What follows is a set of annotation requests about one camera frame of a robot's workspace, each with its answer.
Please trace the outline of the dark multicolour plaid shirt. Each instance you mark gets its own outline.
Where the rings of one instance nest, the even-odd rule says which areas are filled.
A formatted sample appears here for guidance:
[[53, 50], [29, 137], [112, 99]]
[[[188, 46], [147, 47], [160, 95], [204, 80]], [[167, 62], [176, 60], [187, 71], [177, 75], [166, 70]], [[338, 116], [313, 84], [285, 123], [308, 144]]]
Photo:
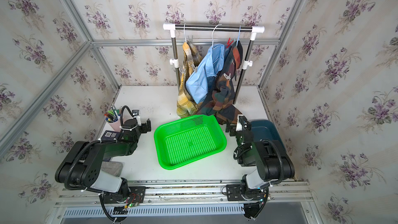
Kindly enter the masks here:
[[[217, 74], [212, 84], [211, 90], [197, 111], [197, 115], [214, 115], [220, 125], [226, 124], [227, 121], [237, 124], [237, 116], [241, 112], [233, 105], [235, 100], [235, 90], [233, 82], [236, 81], [236, 71], [243, 61], [243, 47], [239, 42], [236, 47], [234, 42], [224, 52], [224, 66]], [[231, 80], [226, 80], [224, 73], [231, 74]]]

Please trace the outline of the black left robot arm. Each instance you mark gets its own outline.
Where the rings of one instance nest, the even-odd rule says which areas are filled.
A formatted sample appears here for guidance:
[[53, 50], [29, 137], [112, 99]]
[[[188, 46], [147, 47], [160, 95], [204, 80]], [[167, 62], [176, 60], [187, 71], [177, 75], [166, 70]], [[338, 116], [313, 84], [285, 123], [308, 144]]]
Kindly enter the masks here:
[[119, 131], [106, 131], [96, 141], [76, 142], [55, 173], [56, 182], [67, 190], [96, 193], [104, 214], [115, 224], [125, 219], [121, 214], [143, 203], [144, 193], [132, 190], [127, 179], [102, 171], [102, 163], [132, 155], [140, 136], [151, 131], [151, 121], [141, 122], [140, 111], [125, 105], [119, 113]]

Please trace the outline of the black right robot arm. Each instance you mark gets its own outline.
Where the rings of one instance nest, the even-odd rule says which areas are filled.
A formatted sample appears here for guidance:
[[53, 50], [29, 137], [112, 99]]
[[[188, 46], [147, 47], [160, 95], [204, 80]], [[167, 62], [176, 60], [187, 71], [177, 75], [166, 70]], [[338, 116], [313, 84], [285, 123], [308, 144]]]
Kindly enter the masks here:
[[227, 122], [226, 133], [236, 138], [233, 159], [254, 171], [221, 192], [228, 201], [244, 201], [244, 216], [256, 219], [267, 203], [269, 189], [295, 176], [294, 165], [275, 125], [267, 119], [249, 121], [238, 115], [236, 124]]

